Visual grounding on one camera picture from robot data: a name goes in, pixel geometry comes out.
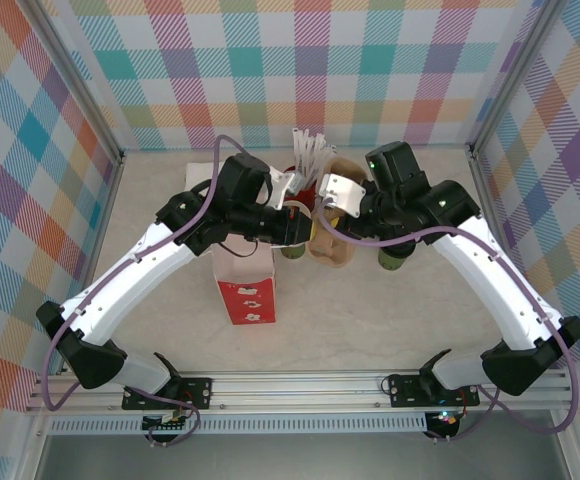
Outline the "red white paper gift bag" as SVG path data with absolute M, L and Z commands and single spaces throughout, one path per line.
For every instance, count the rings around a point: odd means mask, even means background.
M 211 247 L 214 278 L 234 325 L 276 321 L 274 250 L 306 243 L 311 226 L 307 207 L 287 201 L 280 210 L 247 212 Z

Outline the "red metal bucket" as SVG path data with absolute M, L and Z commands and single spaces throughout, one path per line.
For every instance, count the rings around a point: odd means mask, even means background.
M 286 168 L 283 173 L 291 177 L 291 184 L 284 200 L 300 202 L 312 211 L 316 202 L 316 180 L 301 169 L 296 170 L 295 166 Z

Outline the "white paper napkin stack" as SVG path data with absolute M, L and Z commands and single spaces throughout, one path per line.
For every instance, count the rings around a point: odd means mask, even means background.
M 221 173 L 224 161 L 219 162 L 218 185 L 215 194 L 218 195 L 221 190 L 227 188 L 227 177 Z M 191 191 L 198 184 L 212 178 L 214 165 L 212 162 L 200 163 L 191 162 L 186 165 L 185 172 L 185 191 Z

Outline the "small green circuit board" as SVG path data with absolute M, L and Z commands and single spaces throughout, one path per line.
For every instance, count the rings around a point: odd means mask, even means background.
M 145 412 L 141 420 L 141 430 L 148 433 L 153 430 L 154 434 L 183 434 L 194 423 L 194 414 L 186 410 L 171 410 L 165 412 Z

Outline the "circuit board with lit LEDs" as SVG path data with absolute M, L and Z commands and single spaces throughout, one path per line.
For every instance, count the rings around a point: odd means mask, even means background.
M 430 431 L 455 427 L 459 422 L 460 418 L 452 411 L 441 410 L 426 414 L 427 428 Z

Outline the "grey metal base panel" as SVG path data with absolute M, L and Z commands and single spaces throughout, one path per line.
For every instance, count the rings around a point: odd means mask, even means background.
M 455 444 L 420 435 L 53 436 L 35 480 L 571 480 L 551 440 L 492 429 Z

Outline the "aluminium side rail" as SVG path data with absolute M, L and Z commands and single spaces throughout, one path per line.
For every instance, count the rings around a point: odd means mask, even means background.
M 482 166 L 482 162 L 480 161 L 478 152 L 473 148 L 472 145 L 468 144 L 466 147 L 466 155 L 484 216 L 486 217 L 488 225 L 496 241 L 502 250 L 506 254 L 509 254 L 509 245 L 507 243 L 503 227 L 499 222 L 499 218 L 495 209 L 494 198 L 489 190 L 485 170 Z
M 105 203 L 103 204 L 103 208 L 97 223 L 97 229 L 95 230 L 96 235 L 94 236 L 92 243 L 92 250 L 90 255 L 86 258 L 87 262 L 85 263 L 84 270 L 82 271 L 80 279 L 69 290 L 71 295 L 78 294 L 94 280 L 96 267 L 99 262 L 112 210 L 124 172 L 125 159 L 126 152 L 124 150 L 120 150 L 112 169 L 110 184 L 107 195 L 105 197 Z

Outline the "aluminium mounting rail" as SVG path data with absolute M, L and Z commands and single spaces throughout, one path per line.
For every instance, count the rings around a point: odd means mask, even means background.
M 390 400 L 380 387 L 389 370 L 299 372 L 182 372 L 183 377 L 210 378 L 209 408 L 202 414 L 357 413 L 390 411 Z M 48 390 L 58 402 L 77 381 L 72 372 L 53 375 Z M 567 410 L 571 380 L 563 369 L 545 373 L 521 396 L 501 393 L 499 400 L 512 410 Z M 77 415 L 124 413 L 123 387 L 108 383 L 96 389 L 77 388 L 56 412 L 45 408 L 40 381 L 28 403 L 27 413 Z

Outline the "aluminium frame post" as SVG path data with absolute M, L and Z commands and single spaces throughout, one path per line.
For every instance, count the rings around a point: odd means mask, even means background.
M 21 8 L 39 33 L 67 88 L 75 96 L 103 148 L 117 164 L 123 163 L 123 150 L 115 139 L 68 48 L 40 0 L 19 0 Z
M 471 154 L 482 150 L 495 133 L 505 110 L 567 3 L 568 0 L 530 1 L 467 137 L 466 148 Z

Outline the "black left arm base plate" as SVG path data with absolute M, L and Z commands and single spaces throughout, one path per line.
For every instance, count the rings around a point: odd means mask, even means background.
M 176 400 L 194 405 L 198 410 L 209 408 L 212 394 L 212 379 L 207 377 L 182 377 L 171 379 L 153 396 Z M 178 404 L 153 399 L 137 392 L 135 389 L 124 388 L 121 408 L 123 410 L 165 410 L 178 408 Z

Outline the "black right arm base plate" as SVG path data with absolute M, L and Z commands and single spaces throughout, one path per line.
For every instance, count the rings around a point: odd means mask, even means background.
M 393 408 L 405 407 L 473 407 L 480 404 L 474 386 L 448 390 L 436 379 L 416 375 L 391 374 L 380 384 Z

